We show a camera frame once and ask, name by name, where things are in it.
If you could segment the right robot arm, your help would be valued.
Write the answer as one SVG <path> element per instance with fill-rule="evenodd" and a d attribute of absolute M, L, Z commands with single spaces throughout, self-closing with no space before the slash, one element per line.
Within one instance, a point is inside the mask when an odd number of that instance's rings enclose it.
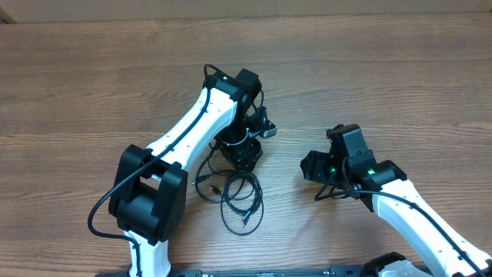
<path fill-rule="evenodd" d="M 362 201 L 404 238 L 432 276 L 491 274 L 491 256 L 446 223 L 394 162 L 378 162 L 359 125 L 336 125 L 326 137 L 328 152 L 311 150 L 300 162 L 304 178 L 323 185 L 315 200 Z"/>

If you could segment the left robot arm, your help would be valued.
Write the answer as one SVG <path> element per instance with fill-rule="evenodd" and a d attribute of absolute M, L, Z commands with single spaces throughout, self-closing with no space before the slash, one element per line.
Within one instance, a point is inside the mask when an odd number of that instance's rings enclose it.
<path fill-rule="evenodd" d="M 219 171 L 227 178 L 218 190 L 219 205 L 239 198 L 230 190 L 236 181 L 249 182 L 252 205 L 232 210 L 243 222 L 264 210 L 263 193 L 253 174 L 262 155 L 259 138 L 277 132 L 263 105 L 257 74 L 243 68 L 232 77 L 216 69 L 205 73 L 198 100 L 185 116 L 160 139 L 145 148 L 128 146 L 118 163 L 113 188 L 105 195 L 108 211 L 123 230 L 131 264 L 124 276 L 169 276 L 168 240 L 185 211 L 188 173 L 205 148 L 219 151 L 231 168 Z"/>

